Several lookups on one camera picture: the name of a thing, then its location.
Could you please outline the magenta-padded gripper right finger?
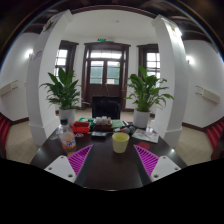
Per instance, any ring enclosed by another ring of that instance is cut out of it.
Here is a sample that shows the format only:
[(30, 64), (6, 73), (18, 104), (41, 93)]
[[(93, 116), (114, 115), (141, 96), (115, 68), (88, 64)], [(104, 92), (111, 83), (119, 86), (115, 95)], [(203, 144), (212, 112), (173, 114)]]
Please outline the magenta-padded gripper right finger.
[(135, 145), (135, 150), (151, 182), (180, 170), (180, 167), (167, 156), (157, 156), (138, 145)]

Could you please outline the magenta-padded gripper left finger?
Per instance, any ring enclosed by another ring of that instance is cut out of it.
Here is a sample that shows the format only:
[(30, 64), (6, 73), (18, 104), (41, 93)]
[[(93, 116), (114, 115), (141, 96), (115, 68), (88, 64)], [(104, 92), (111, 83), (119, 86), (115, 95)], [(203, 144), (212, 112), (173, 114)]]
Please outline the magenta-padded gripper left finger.
[(84, 186), (92, 148), (93, 145), (88, 145), (68, 157), (60, 155), (45, 168), (45, 171), (79, 186)]

